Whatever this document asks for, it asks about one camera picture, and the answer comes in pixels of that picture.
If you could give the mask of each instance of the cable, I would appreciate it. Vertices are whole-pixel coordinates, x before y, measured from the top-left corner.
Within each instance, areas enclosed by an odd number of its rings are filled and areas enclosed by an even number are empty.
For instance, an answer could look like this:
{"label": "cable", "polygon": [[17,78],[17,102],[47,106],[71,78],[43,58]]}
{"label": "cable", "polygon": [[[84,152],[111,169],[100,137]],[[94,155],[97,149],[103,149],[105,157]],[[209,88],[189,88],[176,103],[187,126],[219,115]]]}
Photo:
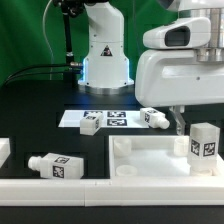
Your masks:
{"label": "cable", "polygon": [[53,53],[53,50],[51,48],[51,45],[50,45],[50,42],[48,40],[48,37],[47,37],[47,32],[46,32],[46,18],[47,18],[47,13],[49,11],[49,8],[50,8],[50,5],[52,3],[53,0],[49,0],[45,10],[44,10],[44,14],[43,14],[43,19],[42,19],[42,29],[43,29],[43,35],[44,35],[44,39],[45,39],[45,42],[49,48],[49,51],[50,51],[50,55],[51,55],[51,64],[54,64],[54,53]]}
{"label": "cable", "polygon": [[13,76],[9,79],[7,79],[5,82],[4,82],[4,86],[6,86],[9,82],[11,82],[13,79],[17,79],[17,78],[22,78],[22,77],[25,77],[25,76],[29,76],[29,75],[52,75],[52,74],[61,74],[63,73],[64,71],[57,71],[57,72],[35,72],[35,73],[25,73],[25,74],[18,74],[16,76]]}
{"label": "cable", "polygon": [[135,41],[136,41],[136,44],[137,44],[138,55],[140,56],[142,54],[142,51],[140,49],[139,36],[138,36],[138,32],[137,32],[135,0],[132,1],[132,5],[133,5],[133,12],[132,13],[133,13],[133,26],[134,26]]}
{"label": "cable", "polygon": [[13,73],[12,75],[10,75],[5,82],[3,83],[3,86],[6,85],[6,83],[8,82],[8,80],[11,80],[14,77],[19,76],[21,73],[31,70],[31,69],[37,69],[37,68],[62,68],[62,67],[69,67],[71,66],[70,64],[42,64],[42,65],[33,65],[33,66],[29,66],[26,68],[23,68],[15,73]]}

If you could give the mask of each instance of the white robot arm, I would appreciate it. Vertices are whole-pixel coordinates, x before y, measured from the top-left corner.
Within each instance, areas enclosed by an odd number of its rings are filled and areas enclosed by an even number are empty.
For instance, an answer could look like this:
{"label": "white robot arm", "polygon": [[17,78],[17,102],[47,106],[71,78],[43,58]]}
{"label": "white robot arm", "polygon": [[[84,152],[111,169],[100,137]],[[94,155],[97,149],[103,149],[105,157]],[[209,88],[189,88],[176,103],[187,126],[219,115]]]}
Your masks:
{"label": "white robot arm", "polygon": [[157,0],[165,9],[170,11],[184,11],[192,9],[224,8],[223,0]]}
{"label": "white robot arm", "polygon": [[[145,107],[178,107],[179,117],[185,105],[223,103],[224,1],[158,2],[179,11],[179,19],[144,34],[145,46],[154,50],[139,60],[137,100]],[[184,122],[179,124],[183,134]]]}
{"label": "white robot arm", "polygon": [[89,53],[83,62],[80,89],[96,94],[119,94],[133,85],[124,55],[124,17],[109,0],[54,0],[76,17],[84,8],[89,19]]}

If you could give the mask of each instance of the black table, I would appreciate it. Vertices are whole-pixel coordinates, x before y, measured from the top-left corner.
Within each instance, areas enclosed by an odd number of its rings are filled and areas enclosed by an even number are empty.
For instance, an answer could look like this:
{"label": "black table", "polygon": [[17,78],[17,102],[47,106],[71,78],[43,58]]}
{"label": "black table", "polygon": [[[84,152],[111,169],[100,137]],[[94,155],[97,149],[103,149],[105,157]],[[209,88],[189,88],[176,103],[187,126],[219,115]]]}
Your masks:
{"label": "black table", "polygon": [[[109,135],[175,135],[176,124],[168,108],[171,125],[159,129],[101,128],[94,136],[82,136],[79,128],[58,128],[66,109],[139,110],[133,92],[121,96],[99,96],[78,92],[63,81],[16,81],[0,89],[0,137],[9,137],[11,155],[0,169],[0,178],[39,178],[28,166],[30,156],[49,152],[81,156],[83,178],[109,178]],[[224,146],[224,105],[186,108],[190,124],[210,122],[221,128],[220,154]],[[142,207],[1,207],[0,223],[223,223],[221,206]]]}

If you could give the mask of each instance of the green backdrop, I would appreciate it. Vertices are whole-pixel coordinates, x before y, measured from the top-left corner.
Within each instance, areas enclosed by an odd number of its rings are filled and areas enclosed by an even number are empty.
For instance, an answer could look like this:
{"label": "green backdrop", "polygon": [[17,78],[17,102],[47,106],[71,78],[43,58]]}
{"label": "green backdrop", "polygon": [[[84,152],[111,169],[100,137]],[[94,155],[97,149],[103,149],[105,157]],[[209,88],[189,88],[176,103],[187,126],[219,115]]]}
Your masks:
{"label": "green backdrop", "polygon": [[[1,0],[0,83],[11,73],[23,67],[50,63],[49,49],[42,32],[42,17],[47,3],[48,0]],[[111,0],[110,3],[124,15],[125,54],[130,59],[130,76],[135,78],[139,59],[136,36],[139,39],[140,51],[143,52],[146,50],[142,44],[144,32],[175,20],[177,14],[165,11],[156,0]],[[133,4],[136,9],[135,16],[133,16]],[[47,14],[46,30],[54,52],[55,63],[64,63],[65,38],[62,13],[53,5],[50,6]],[[88,53],[86,12],[78,18],[71,19],[71,30],[75,59],[81,62]],[[48,79],[49,76],[35,76],[35,78]]]}

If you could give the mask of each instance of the white platform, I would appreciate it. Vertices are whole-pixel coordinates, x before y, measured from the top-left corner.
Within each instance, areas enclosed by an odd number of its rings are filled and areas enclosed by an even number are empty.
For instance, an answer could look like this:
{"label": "white platform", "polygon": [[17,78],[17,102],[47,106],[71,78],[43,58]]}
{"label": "white platform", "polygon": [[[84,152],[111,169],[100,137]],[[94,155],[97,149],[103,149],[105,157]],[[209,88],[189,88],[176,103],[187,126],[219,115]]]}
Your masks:
{"label": "white platform", "polygon": [[[177,136],[119,136],[132,140],[129,157],[117,158],[109,137],[110,179],[0,180],[0,205],[131,206],[224,205],[224,162],[211,177],[189,176],[186,158],[173,155]],[[119,165],[133,165],[134,177],[118,177]]]}

